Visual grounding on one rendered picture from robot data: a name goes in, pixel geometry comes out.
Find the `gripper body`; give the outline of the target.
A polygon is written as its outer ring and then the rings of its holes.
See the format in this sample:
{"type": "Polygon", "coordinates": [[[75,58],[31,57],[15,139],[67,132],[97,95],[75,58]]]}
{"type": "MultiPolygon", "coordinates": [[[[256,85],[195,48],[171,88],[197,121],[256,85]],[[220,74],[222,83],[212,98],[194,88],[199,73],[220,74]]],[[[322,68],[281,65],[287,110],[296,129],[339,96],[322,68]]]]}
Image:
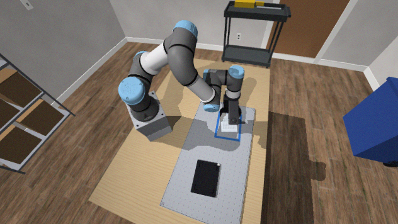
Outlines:
{"type": "Polygon", "coordinates": [[[228,113],[228,100],[230,100],[230,101],[237,101],[239,98],[241,97],[241,94],[240,94],[240,96],[238,97],[238,98],[235,98],[235,99],[232,99],[232,98],[229,98],[227,95],[226,95],[226,91],[225,91],[225,94],[224,94],[224,99],[223,99],[223,104],[224,104],[224,112],[225,113],[228,113]]]}

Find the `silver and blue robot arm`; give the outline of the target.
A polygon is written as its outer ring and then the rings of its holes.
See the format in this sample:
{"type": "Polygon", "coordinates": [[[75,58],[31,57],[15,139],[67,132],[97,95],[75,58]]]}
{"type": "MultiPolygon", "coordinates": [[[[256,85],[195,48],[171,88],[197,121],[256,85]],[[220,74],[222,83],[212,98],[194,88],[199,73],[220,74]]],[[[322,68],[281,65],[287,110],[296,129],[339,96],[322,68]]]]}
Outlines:
{"type": "Polygon", "coordinates": [[[136,120],[151,121],[158,114],[159,105],[150,98],[149,89],[153,76],[168,64],[177,81],[200,98],[205,111],[219,111],[222,85],[227,86],[225,90],[229,98],[240,96],[244,68],[239,65],[233,65],[229,70],[205,69],[203,78],[200,77],[193,63],[197,36],[196,26],[181,20],[173,33],[152,52],[136,54],[128,77],[118,87],[121,99],[130,106],[136,120]]]}

